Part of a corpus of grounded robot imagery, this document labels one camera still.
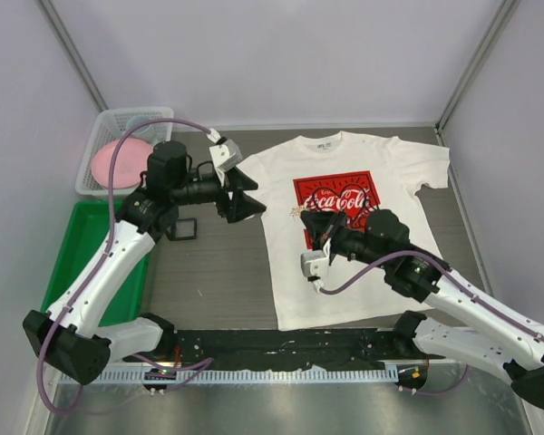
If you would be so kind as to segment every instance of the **metal floor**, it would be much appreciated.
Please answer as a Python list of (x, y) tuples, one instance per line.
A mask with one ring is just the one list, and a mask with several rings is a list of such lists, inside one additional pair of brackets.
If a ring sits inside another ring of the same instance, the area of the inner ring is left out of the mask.
[[(462, 367), (432, 364), (431, 386), (442, 390)], [(140, 386), (86, 387), (82, 408), (105, 411), (140, 393)], [(56, 396), (67, 407), (76, 387)], [(472, 371), (460, 390), (442, 398), (399, 392), (392, 384), (307, 384), (188, 387), (145, 396), (104, 416), (54, 416), (47, 435), (526, 435), (520, 401), (505, 383)]]

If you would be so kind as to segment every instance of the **cable clip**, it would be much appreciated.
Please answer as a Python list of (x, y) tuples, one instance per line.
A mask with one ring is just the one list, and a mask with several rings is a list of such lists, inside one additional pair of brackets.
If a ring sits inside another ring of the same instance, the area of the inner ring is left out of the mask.
[(209, 133), (206, 133), (206, 136), (213, 143), (218, 143), (221, 139), (221, 134), (216, 129), (209, 129)]
[(312, 286), (315, 289), (315, 292), (321, 293), (321, 290), (323, 290), (323, 287), (325, 286), (325, 283), (323, 283), (322, 279), (316, 279), (312, 282)]

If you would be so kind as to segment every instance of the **pink lid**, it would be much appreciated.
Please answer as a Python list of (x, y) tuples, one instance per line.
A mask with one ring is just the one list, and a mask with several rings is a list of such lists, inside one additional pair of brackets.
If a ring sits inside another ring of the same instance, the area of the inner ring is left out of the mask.
[[(119, 141), (109, 142), (92, 159), (92, 177), (104, 188), (109, 187), (109, 166), (117, 142)], [(140, 174), (147, 170), (147, 158), (152, 152), (153, 147), (149, 143), (135, 138), (128, 138), (122, 144), (115, 163), (113, 188), (125, 189), (138, 185), (141, 180)]]

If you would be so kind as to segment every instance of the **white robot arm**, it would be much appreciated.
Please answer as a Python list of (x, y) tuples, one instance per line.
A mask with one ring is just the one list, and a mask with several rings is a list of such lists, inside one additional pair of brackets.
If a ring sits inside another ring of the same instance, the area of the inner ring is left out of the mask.
[[(179, 206), (215, 203), (218, 213), (229, 223), (266, 210), (244, 193), (257, 189), (257, 183), (236, 168), (241, 161), (238, 146), (221, 138), (209, 151), (213, 171), (199, 174), (188, 167), (188, 154), (182, 143), (169, 141), (154, 147), (148, 158), (145, 182), (121, 203), (115, 214), (109, 254), (105, 248), (110, 234), (46, 313), (33, 310), (24, 319), (23, 328), (36, 355), (41, 352), (55, 319), (64, 312), (45, 361), (80, 384), (92, 382), (108, 362), (134, 353), (158, 359), (171, 352), (174, 326), (157, 315), (143, 314), (114, 326), (98, 325), (131, 270), (175, 223)], [(99, 265), (102, 256), (106, 258)], [(85, 278), (93, 271), (96, 274), (79, 293)]]
[[(406, 312), (393, 329), (406, 342), (425, 354), (489, 372), (544, 409), (544, 324), (486, 295), (440, 258), (411, 245), (409, 228), (390, 210), (371, 214), (364, 232), (347, 228), (343, 213), (303, 211), (301, 218), (314, 249), (301, 256), (301, 267), (317, 292), (341, 293), (370, 269), (381, 267), (385, 283), (395, 292), (451, 314), (475, 330), (458, 330)], [(323, 277), (336, 255), (369, 266), (345, 285), (326, 290)]]

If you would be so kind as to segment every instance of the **coca-cola logo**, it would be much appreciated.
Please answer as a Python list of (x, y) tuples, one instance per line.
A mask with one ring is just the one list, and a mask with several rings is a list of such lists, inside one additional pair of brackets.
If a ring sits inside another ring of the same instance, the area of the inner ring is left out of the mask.
[(366, 218), (381, 204), (368, 170), (295, 179), (294, 187), (298, 206), (344, 211), (350, 228), (364, 228)]
[(346, 185), (340, 194), (331, 188), (318, 188), (305, 199), (303, 205), (309, 210), (344, 211), (353, 225), (359, 217), (368, 216), (371, 207), (369, 193), (360, 186)]

